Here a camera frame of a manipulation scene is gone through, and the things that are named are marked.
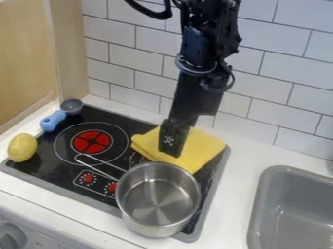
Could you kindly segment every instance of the stove control panel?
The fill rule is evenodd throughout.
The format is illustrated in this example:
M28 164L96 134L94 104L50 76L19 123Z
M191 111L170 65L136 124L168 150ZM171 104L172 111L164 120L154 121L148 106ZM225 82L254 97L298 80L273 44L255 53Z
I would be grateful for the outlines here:
M84 170L73 181L73 184L99 195L115 198L117 182L101 174Z
M28 228L21 223L0 216L0 248L4 249L78 249L90 248L82 245L70 246L60 238L53 238Z

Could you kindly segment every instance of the toy stove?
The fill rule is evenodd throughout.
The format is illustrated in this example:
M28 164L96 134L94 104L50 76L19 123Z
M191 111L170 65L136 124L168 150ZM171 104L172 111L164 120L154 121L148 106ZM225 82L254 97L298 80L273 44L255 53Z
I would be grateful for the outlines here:
M30 160L22 163L6 160L1 170L120 216L115 200L117 179L123 172L147 161L130 147L130 138L135 134L144 134L154 127L156 126L152 124L85 106L79 115L68 116L54 132L41 134L37 138L37 152ZM98 159L80 159L96 170L75 160L81 154ZM202 203L189 225L174 238L194 242L200 236L228 155L229 148L194 175L201 186ZM99 160L112 163L120 169ZM114 180L103 175L103 172L113 176Z

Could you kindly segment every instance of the white tile wall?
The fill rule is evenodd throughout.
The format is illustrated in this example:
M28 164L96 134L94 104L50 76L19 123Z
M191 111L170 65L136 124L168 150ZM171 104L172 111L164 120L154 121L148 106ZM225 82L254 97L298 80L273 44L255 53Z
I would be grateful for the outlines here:
M174 63L174 57L164 56L163 76L177 80L179 69Z
M253 99L248 117L272 125L314 133L320 114Z
M278 0L244 0L240 5L240 17L272 21Z
M120 66L87 59L88 76L101 81L134 87L134 71Z
M313 87L332 89L333 64L283 55L265 53L261 75Z
M333 34L314 31L305 56L333 62Z
M180 27L180 11L178 8L173 7L173 17L166 21L166 31L181 33Z
M292 91L289 105L333 115L333 91L296 85Z
M229 92L224 93L219 110L221 112L246 117L251 103L251 98Z
M302 55L310 30L239 19L242 45L273 52Z
M181 35L137 27L136 45L145 51L176 56L181 45Z
M215 126L221 131L233 132L253 140L272 144L278 128L229 114L218 113Z
M154 10L163 3L138 1ZM179 73L179 11L173 6L164 21L123 0L82 2L90 92L167 116ZM332 13L326 0L242 1L243 42L226 59L236 83L216 117L197 124L333 160Z
M163 56L160 54L110 44L110 62L117 65L153 74L161 74L162 60Z
M107 43L85 38L86 56L108 62Z
M85 36L90 38L132 47L135 43L135 27L133 25L101 18L84 17L84 28Z
M257 75L234 72L235 85L230 92L285 104L292 84Z
M88 78L89 93L110 99L110 84Z
M263 51L240 47L239 53L228 57L226 61L236 70L257 74L263 55Z
M82 12L86 15L107 18L107 0L82 0Z
M323 116L315 134L333 139L333 117Z
M119 20L123 22L128 22L136 25L143 25L147 27L154 27L158 29L165 29L165 21L155 21L152 18L149 18L140 12L136 11L124 0L108 0L109 1L109 18L114 20ZM161 11L163 6L160 4L152 4L140 2L146 8L149 8L153 11Z
M159 113L160 109L159 96L114 84L111 85L111 99L154 113Z
M333 32L332 13L329 0L279 0L275 22Z
M176 88L176 81L160 76L136 72L135 88L151 92L159 96L173 98Z
M280 128L276 145L289 150L333 160L333 141L329 139Z

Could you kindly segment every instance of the stove knob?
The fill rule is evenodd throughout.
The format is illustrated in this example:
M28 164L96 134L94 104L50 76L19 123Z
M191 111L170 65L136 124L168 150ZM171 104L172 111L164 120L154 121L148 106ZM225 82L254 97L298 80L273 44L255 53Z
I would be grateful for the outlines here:
M89 174L84 175L83 181L84 181L84 183L87 183L87 184L92 183L93 182L93 176L89 175Z
M107 190L110 192L110 193L114 193L117 189L117 184L116 183L109 183L107 185Z
M24 232L12 224L0 227L0 248L21 249L25 248L27 237Z

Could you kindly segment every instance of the pot handle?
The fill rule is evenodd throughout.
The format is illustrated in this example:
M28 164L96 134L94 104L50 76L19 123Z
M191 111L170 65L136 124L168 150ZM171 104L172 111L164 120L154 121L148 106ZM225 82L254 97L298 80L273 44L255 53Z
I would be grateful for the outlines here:
M124 169L122 169L121 167L118 167L118 166L116 166L116 165L114 165L114 164L111 164L111 163L109 163L109 162L106 162L106 161L104 161L104 160L98 159L98 158L93 157L93 156L88 155L88 154L79 153L79 154L77 154L77 155L74 157L74 160L75 160L76 162L78 162L78 163L80 163L81 165L84 165L84 166L88 167L89 169L94 170L94 171L98 172L99 174L102 174L102 175L104 175L104 176L106 176L106 177L108 177L108 178L110 178L110 179L112 179L112 180L114 180L114 181L117 181L117 182L118 182L119 179L117 179L116 177L114 177L114 176L112 176L112 175L109 175L109 174L105 173L104 171L101 171L101 170L99 170L99 169L96 169L94 166L91 166L91 165L85 163L84 161L79 160L78 157L87 157L87 158L90 158L90 159L92 159L92 160L97 160L97 161L99 161L99 162L101 162L101 163L103 163L103 164L106 164L106 165L111 166L111 167L113 167L113 168L115 168L115 169L118 169L118 170L122 171L123 173L126 173L126 171L125 171Z

